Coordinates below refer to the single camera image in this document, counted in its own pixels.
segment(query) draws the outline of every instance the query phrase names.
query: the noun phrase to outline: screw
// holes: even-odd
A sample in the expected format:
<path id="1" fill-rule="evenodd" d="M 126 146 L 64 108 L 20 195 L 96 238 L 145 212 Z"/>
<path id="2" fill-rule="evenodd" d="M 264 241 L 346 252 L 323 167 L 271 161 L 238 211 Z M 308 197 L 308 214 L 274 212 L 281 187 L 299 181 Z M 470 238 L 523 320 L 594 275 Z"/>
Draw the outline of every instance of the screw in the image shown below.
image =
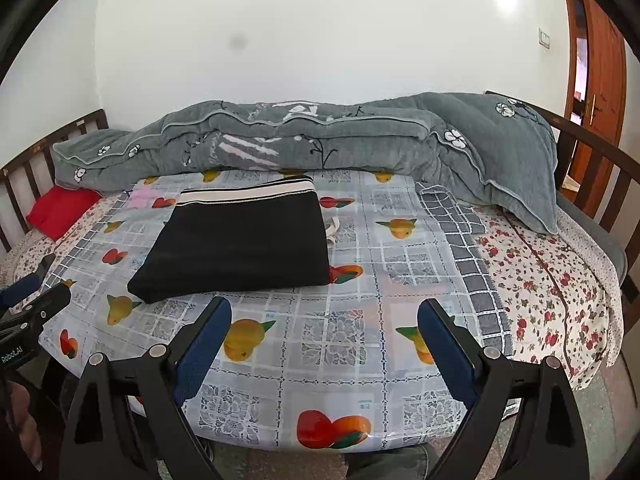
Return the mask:
<path id="1" fill-rule="evenodd" d="M 91 366 L 97 366 L 102 362 L 102 354 L 100 352 L 96 352 L 95 354 L 92 354 L 91 357 L 89 357 L 89 364 Z"/>
<path id="2" fill-rule="evenodd" d="M 487 346 L 482 351 L 489 359 L 497 359 L 502 355 L 502 352 L 500 352 L 495 346 Z"/>
<path id="3" fill-rule="evenodd" d="M 151 357 L 162 357 L 166 353 L 165 345 L 153 345 L 149 349 L 149 355 Z"/>
<path id="4" fill-rule="evenodd" d="M 554 370 L 558 370 L 558 368 L 562 366 L 560 359 L 558 359 L 553 355 L 549 355 L 548 357 L 546 357 L 545 362 L 549 367 L 553 368 Z"/>

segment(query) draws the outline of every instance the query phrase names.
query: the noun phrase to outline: black bag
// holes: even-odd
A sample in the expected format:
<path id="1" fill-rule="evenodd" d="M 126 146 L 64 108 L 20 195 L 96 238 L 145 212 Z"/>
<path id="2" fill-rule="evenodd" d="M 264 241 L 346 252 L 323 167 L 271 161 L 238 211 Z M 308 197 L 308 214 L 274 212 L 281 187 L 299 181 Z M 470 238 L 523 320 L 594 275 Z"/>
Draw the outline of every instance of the black bag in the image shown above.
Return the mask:
<path id="1" fill-rule="evenodd" d="M 145 303 L 197 292 L 329 283 L 326 234 L 308 176 L 180 194 L 127 289 Z"/>

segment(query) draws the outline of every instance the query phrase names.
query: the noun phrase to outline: gray pants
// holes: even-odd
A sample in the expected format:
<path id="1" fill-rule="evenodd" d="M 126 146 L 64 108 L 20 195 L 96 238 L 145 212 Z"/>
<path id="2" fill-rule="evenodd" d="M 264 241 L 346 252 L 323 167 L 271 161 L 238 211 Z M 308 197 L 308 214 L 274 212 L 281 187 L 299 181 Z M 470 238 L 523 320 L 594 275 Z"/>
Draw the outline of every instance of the gray pants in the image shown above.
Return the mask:
<path id="1" fill-rule="evenodd" d="M 346 454 L 348 480 L 424 480 L 438 461 L 429 444 Z"/>

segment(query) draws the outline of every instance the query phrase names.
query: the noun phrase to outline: gray comforter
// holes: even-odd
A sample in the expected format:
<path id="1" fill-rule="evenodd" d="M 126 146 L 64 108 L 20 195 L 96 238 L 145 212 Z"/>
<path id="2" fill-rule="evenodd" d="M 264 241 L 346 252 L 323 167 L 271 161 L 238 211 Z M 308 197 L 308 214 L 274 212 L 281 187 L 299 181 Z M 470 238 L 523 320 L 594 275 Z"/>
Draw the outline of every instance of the gray comforter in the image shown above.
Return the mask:
<path id="1" fill-rule="evenodd" d="M 135 132 L 107 129 L 53 147 L 56 182 L 103 194 L 141 178 L 214 168 L 361 168 L 440 184 L 556 233 L 551 127 L 516 100 L 427 92 L 359 105 L 199 103 Z"/>

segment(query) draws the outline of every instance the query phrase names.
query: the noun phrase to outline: light switch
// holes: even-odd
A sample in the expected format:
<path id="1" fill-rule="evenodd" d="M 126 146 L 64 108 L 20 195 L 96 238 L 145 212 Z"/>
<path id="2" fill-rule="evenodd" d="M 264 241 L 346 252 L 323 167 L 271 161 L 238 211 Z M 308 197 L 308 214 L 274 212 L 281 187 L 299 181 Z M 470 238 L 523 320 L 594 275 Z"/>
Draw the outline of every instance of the light switch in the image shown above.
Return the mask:
<path id="1" fill-rule="evenodd" d="M 551 48 L 551 40 L 549 39 L 549 35 L 541 28 L 538 29 L 538 42 L 545 48 Z"/>

